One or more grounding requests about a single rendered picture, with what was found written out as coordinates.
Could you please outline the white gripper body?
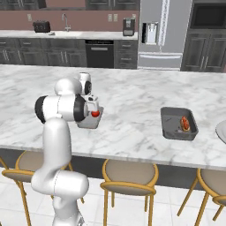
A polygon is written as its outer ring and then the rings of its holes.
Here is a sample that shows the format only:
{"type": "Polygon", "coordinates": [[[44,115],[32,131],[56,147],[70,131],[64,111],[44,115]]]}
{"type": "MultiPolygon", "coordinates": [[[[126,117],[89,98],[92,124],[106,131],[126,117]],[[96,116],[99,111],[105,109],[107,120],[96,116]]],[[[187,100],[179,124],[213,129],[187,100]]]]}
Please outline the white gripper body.
{"type": "Polygon", "coordinates": [[[99,102],[87,102],[87,108],[90,112],[99,110],[99,102]]]}

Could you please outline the grey tupperware container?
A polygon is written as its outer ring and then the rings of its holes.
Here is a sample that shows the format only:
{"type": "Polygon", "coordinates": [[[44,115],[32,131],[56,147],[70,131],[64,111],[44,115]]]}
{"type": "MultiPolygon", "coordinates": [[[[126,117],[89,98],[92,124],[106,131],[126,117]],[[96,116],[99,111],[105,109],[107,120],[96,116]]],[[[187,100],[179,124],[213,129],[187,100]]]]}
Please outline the grey tupperware container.
{"type": "Polygon", "coordinates": [[[194,140],[199,130],[193,113],[185,108],[161,108],[162,135],[166,139],[194,140]],[[182,125],[182,117],[188,121],[187,129],[182,125]]]}
{"type": "Polygon", "coordinates": [[[103,113],[103,107],[99,108],[99,116],[93,117],[92,111],[88,113],[88,116],[81,122],[77,122],[77,126],[79,128],[85,128],[85,129],[96,129],[101,121],[103,113]]]}

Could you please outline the large grey plate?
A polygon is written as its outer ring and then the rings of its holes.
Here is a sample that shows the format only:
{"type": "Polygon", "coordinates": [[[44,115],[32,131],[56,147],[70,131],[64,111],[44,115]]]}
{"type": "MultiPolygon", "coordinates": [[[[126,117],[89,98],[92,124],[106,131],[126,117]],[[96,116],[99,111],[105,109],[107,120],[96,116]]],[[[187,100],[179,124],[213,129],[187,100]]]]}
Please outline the large grey plate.
{"type": "Polygon", "coordinates": [[[226,120],[220,122],[215,127],[215,132],[219,139],[226,144],[226,120]]]}

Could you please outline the black dishwasher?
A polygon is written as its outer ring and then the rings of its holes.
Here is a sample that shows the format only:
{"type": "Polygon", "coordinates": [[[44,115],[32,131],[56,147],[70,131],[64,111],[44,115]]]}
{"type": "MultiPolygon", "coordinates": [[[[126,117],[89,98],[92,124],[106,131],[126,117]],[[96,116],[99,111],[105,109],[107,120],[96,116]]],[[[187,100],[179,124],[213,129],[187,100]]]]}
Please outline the black dishwasher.
{"type": "Polygon", "coordinates": [[[85,40],[89,68],[114,67],[114,42],[112,40],[85,40]]]}

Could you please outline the dark drawer cupboard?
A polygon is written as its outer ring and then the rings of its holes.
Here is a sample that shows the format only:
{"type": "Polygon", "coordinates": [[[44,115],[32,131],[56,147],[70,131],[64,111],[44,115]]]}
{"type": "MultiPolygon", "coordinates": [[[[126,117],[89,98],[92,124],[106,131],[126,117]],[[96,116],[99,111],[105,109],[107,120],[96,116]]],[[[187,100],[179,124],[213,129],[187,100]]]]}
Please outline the dark drawer cupboard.
{"type": "Polygon", "coordinates": [[[114,67],[117,69],[136,69],[138,42],[136,40],[114,41],[114,67]]]}

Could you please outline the dark lower cupboard run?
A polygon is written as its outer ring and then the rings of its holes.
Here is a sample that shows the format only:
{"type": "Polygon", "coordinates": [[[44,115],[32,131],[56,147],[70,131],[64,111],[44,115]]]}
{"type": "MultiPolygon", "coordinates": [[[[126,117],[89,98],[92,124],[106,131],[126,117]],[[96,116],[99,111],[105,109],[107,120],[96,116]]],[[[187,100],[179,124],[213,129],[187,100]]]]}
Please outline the dark lower cupboard run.
{"type": "Polygon", "coordinates": [[[86,67],[85,41],[1,37],[0,64],[86,67]]]}

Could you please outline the wooden stool with beige seat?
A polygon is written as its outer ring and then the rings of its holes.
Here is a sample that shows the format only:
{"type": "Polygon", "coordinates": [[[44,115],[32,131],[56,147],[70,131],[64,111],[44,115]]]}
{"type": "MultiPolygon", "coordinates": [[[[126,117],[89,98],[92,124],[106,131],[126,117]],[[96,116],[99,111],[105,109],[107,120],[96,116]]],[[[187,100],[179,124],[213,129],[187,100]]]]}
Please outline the wooden stool with beige seat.
{"type": "Polygon", "coordinates": [[[104,181],[100,187],[104,190],[103,226],[107,226],[108,198],[111,193],[111,206],[115,206],[115,194],[144,196],[144,210],[148,213],[148,226],[152,226],[153,205],[156,190],[154,186],[159,178],[156,164],[146,162],[126,162],[107,159],[102,165],[104,181]]]}
{"type": "Polygon", "coordinates": [[[219,206],[218,210],[213,217],[215,221],[222,210],[226,207],[226,171],[213,170],[213,169],[197,169],[196,176],[192,182],[192,185],[185,196],[185,199],[177,212],[177,216],[180,216],[185,204],[190,198],[192,191],[196,184],[200,184],[205,191],[204,198],[202,200],[200,211],[196,218],[194,226],[200,226],[201,217],[203,216],[207,201],[209,197],[212,197],[212,201],[219,206]]]}
{"type": "Polygon", "coordinates": [[[88,190],[88,179],[70,166],[72,152],[43,151],[23,152],[14,169],[5,169],[3,175],[19,183],[28,226],[26,195],[23,183],[30,183],[39,193],[53,197],[55,211],[52,226],[82,226],[84,218],[79,211],[77,199],[82,199],[88,190]]]}

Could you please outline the black coffee machine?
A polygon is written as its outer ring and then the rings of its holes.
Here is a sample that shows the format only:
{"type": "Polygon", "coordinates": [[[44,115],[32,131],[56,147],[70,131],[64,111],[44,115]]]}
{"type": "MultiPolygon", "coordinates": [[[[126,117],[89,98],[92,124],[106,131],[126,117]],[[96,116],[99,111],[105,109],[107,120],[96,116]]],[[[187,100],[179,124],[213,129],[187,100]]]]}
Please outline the black coffee machine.
{"type": "Polygon", "coordinates": [[[135,19],[124,18],[123,19],[123,36],[134,36],[135,33],[135,19]]]}

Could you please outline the silver sink tap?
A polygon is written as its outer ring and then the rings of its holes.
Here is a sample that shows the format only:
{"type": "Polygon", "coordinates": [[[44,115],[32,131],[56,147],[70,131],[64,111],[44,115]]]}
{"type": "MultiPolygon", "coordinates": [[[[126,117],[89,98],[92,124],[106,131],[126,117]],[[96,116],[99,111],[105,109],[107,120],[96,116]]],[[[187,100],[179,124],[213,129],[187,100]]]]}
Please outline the silver sink tap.
{"type": "Polygon", "coordinates": [[[62,21],[65,22],[65,28],[64,28],[64,30],[66,32],[69,32],[71,30],[71,26],[68,25],[68,18],[67,18],[67,16],[66,16],[65,13],[62,14],[62,21]]]}

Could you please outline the black toaster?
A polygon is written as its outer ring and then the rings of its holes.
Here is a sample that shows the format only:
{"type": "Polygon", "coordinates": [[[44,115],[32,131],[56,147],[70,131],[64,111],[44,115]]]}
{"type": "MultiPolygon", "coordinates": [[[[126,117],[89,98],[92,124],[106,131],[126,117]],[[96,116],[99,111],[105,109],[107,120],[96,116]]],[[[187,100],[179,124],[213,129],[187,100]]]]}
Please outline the black toaster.
{"type": "Polygon", "coordinates": [[[37,20],[33,23],[36,33],[49,33],[51,31],[50,23],[45,20],[37,20]]]}

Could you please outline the brown hot dog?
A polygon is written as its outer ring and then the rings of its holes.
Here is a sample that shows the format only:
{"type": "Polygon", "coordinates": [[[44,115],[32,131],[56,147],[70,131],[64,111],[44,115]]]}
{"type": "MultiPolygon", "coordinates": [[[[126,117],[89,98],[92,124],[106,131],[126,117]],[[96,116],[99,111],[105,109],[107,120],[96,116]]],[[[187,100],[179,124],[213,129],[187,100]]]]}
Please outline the brown hot dog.
{"type": "Polygon", "coordinates": [[[188,132],[190,130],[190,124],[187,117],[182,117],[180,119],[180,125],[184,132],[188,132]]]}

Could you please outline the stainless steel fridge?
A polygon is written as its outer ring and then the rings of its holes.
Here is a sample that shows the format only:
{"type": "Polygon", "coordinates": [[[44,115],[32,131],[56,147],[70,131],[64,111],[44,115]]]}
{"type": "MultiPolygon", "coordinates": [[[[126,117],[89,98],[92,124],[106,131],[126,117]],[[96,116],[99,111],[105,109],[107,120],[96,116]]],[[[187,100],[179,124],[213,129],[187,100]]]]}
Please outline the stainless steel fridge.
{"type": "Polygon", "coordinates": [[[192,0],[140,0],[138,68],[179,71],[192,0]]]}

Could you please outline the dark tall cupboard unit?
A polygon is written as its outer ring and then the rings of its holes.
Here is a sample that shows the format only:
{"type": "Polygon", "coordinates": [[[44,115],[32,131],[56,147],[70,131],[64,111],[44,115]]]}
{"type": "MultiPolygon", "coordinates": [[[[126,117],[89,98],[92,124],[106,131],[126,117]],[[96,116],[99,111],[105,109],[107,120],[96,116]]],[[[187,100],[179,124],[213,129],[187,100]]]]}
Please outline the dark tall cupboard unit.
{"type": "Polygon", "coordinates": [[[181,63],[182,72],[223,72],[226,67],[226,31],[189,29],[181,63]]]}

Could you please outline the black built-in oven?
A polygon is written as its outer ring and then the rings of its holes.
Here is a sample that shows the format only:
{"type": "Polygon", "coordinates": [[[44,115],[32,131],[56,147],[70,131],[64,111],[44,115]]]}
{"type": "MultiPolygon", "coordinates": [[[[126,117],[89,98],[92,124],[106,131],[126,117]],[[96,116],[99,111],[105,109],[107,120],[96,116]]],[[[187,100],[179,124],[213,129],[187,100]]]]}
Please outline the black built-in oven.
{"type": "Polygon", "coordinates": [[[226,0],[193,0],[191,29],[226,29],[226,0]]]}

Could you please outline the dark upper wall cupboards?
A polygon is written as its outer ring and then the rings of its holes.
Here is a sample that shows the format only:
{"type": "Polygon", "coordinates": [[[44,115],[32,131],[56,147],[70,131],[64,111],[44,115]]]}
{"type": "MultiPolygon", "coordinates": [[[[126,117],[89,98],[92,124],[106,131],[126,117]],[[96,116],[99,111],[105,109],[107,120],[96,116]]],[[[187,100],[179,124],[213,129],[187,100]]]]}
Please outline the dark upper wall cupboards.
{"type": "Polygon", "coordinates": [[[140,0],[0,0],[0,11],[138,11],[140,0]]]}

